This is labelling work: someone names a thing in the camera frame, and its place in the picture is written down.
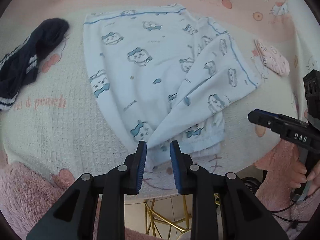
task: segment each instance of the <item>cartoon cat print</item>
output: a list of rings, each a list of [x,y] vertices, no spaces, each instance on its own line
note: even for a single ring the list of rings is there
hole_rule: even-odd
[[[262,55],[262,63],[266,66],[267,65],[267,57]]]
[[[198,32],[198,30],[190,24],[187,24],[187,26],[183,30],[189,35],[193,35]]]
[[[110,88],[110,83],[108,82],[105,70],[99,70],[96,74],[89,78],[89,82],[95,98],[98,98],[103,91],[107,91]]]
[[[266,51],[266,50],[267,50],[267,47],[264,46],[261,42],[258,42],[258,46],[259,46],[259,48],[260,48],[261,50],[263,50],[263,51]]]
[[[148,141],[149,137],[152,134],[152,129],[147,122],[141,122],[138,120],[138,124],[132,130],[130,130],[131,135],[133,136],[133,140],[135,142],[139,141]]]
[[[130,51],[127,55],[128,60],[134,62],[138,66],[145,66],[149,61],[152,60],[152,57],[149,55],[149,53],[140,47]]]
[[[198,44],[197,56],[201,53],[202,50],[203,50],[203,47],[200,44]]]
[[[226,55],[227,53],[227,43],[225,39],[221,39],[219,41],[219,50],[221,51],[222,55]]]
[[[180,59],[179,62],[180,62],[182,71],[188,73],[195,61],[193,58],[188,57],[186,59]]]
[[[193,130],[186,131],[186,136],[187,136],[187,138],[190,138],[191,136],[195,136],[195,135],[200,135],[202,129],[203,129],[203,128],[198,128],[198,129],[195,130],[195,131],[193,131]]]
[[[217,73],[216,64],[213,60],[204,64],[204,69],[207,69],[209,71],[210,76],[213,76]]]
[[[270,57],[270,60],[271,60],[271,67],[278,65],[278,63],[276,62],[276,59],[274,57]]]
[[[106,45],[116,45],[124,38],[119,33],[110,32],[105,36],[101,37],[101,40]]]
[[[122,16],[126,16],[126,15],[134,15],[137,11],[136,10],[129,10],[129,11],[123,11],[121,13]]]
[[[204,44],[204,47],[207,46],[211,41],[212,41],[212,38],[208,37],[208,36],[202,36],[202,42]]]
[[[192,136],[200,135],[201,131],[204,129],[204,125],[205,125],[205,121],[189,127],[185,131],[187,138],[191,138]]]
[[[287,2],[276,2],[271,10],[271,14],[273,16],[285,15],[288,12],[289,10]]]
[[[320,70],[315,56],[311,56],[306,67],[308,68],[308,71],[311,71],[313,69]]]
[[[167,148],[166,145],[162,144],[162,145],[160,146],[160,149],[161,149],[163,152],[166,152],[168,148]]]
[[[228,77],[229,77],[229,84],[235,88],[238,84],[237,71],[233,68],[229,68],[228,69]]]
[[[169,108],[172,109],[172,101],[177,98],[178,93],[168,95]]]
[[[277,50],[276,50],[275,48],[273,48],[273,47],[270,47],[270,50],[271,50],[274,54],[277,54],[277,53],[278,53]]]
[[[212,114],[221,111],[225,107],[225,103],[219,98],[217,94],[209,96],[208,104],[208,108]]]
[[[155,22],[143,22],[142,26],[144,29],[148,30],[149,32],[152,30],[161,30],[162,25]]]

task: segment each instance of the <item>metal screw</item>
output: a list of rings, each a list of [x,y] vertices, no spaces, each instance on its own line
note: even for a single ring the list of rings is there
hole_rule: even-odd
[[[81,175],[81,179],[84,180],[84,181],[86,181],[86,180],[88,180],[90,178],[91,178],[91,175],[89,173],[85,173],[85,174]]]
[[[234,174],[233,172],[229,172],[229,173],[227,174],[227,177],[228,177],[228,179],[235,179],[235,178],[237,177],[237,175]]]
[[[192,165],[190,165],[190,170],[197,171],[197,170],[199,170],[199,166],[197,164],[192,164]]]
[[[126,171],[128,169],[128,167],[126,166],[126,165],[120,165],[119,167],[118,167],[118,170],[119,171]]]

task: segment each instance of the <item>cartoon print fabric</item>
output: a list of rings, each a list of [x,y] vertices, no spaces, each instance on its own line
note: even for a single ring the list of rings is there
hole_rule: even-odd
[[[287,59],[273,46],[267,46],[260,39],[254,40],[263,65],[280,76],[287,77],[290,66]]]
[[[221,111],[259,85],[228,31],[178,4],[87,15],[84,55],[105,119],[129,151],[147,142],[150,169],[171,139],[186,153],[222,141]]]

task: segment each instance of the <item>finger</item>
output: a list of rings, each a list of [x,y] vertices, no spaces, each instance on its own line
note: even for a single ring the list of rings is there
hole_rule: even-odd
[[[300,161],[296,161],[296,163],[293,164],[292,169],[298,173],[307,173],[307,168]]]
[[[292,172],[291,181],[297,182],[297,183],[306,183],[307,178],[305,175],[303,175],[301,173]]]
[[[316,166],[314,166],[314,168],[310,172],[307,180],[313,180],[319,174],[320,174],[320,161],[316,164]]]
[[[316,176],[313,180],[312,180],[312,184],[315,184],[317,186],[320,187],[320,175]]]
[[[300,187],[301,187],[301,184],[298,183],[298,182],[290,181],[289,186],[290,186],[291,188],[300,188]]]
[[[314,192],[316,192],[316,190],[319,188],[318,185],[312,183],[310,188],[309,188],[309,191],[308,191],[308,196],[312,195]]]
[[[292,149],[292,159],[294,161],[299,159],[299,149],[296,145],[294,145],[293,149]]]

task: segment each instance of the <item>white stripe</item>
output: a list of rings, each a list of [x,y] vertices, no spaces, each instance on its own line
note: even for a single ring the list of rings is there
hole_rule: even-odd
[[[0,97],[0,103],[3,104],[12,104],[15,102],[18,93],[13,98],[2,98]]]
[[[6,54],[6,55],[4,56],[4,58],[0,61],[0,69],[2,68],[2,66],[4,65],[4,63],[7,61],[7,59],[8,59],[9,57],[11,57],[14,53],[16,53],[19,49],[21,49],[21,47],[22,47],[24,44],[26,44],[26,43],[28,42],[29,37],[30,37],[30,36],[28,36],[28,38],[26,38],[25,41],[24,41],[22,44],[20,44],[17,48],[15,48],[15,49],[14,49],[13,51],[11,51],[9,54]]]
[[[37,55],[34,55],[33,57],[31,57],[30,60],[29,60],[29,63],[32,62],[32,61],[34,61],[34,62],[31,63],[31,64],[27,67],[27,70],[26,70],[26,73],[27,73],[27,74],[28,74],[28,72],[29,72],[31,69],[33,69],[34,67],[37,66],[37,64],[38,64]]]
[[[4,111],[5,111],[5,110],[9,110],[9,109],[11,108],[11,106],[12,106],[12,105],[6,106],[6,105],[0,104],[0,109],[1,109],[1,110],[4,110]]]

